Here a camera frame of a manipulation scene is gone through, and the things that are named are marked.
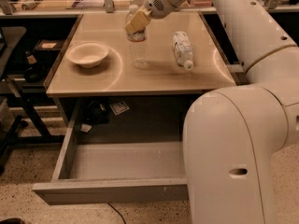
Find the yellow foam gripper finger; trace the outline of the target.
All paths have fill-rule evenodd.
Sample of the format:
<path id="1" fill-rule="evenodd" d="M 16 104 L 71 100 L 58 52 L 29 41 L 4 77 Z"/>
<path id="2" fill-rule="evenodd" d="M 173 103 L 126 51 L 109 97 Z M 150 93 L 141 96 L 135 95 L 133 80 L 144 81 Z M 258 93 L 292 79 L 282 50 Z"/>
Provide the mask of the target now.
<path id="1" fill-rule="evenodd" d="M 125 30 L 130 35 L 140 32 L 150 24 L 150 20 L 150 11 L 147 9 L 139 9 L 134 14 L 129 15 L 125 24 Z"/>

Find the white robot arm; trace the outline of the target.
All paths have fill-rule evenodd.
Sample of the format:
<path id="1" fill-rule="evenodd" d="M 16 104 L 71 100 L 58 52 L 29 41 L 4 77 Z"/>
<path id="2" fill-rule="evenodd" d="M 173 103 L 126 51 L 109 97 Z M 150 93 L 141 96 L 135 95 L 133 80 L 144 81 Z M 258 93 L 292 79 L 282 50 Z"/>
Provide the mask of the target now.
<path id="1" fill-rule="evenodd" d="M 134 33 L 187 0 L 144 0 Z M 299 139 L 296 43 L 256 0 L 212 0 L 247 84 L 189 108 L 183 159 L 192 224 L 277 224 L 272 155 Z"/>

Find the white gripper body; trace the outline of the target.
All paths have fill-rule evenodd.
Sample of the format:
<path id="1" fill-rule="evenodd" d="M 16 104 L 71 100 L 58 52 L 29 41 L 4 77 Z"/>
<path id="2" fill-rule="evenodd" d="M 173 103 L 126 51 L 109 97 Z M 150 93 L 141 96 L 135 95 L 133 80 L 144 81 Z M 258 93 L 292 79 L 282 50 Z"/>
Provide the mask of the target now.
<path id="1" fill-rule="evenodd" d="M 175 0 L 144 0 L 143 6 L 153 19 L 162 19 L 177 8 Z"/>

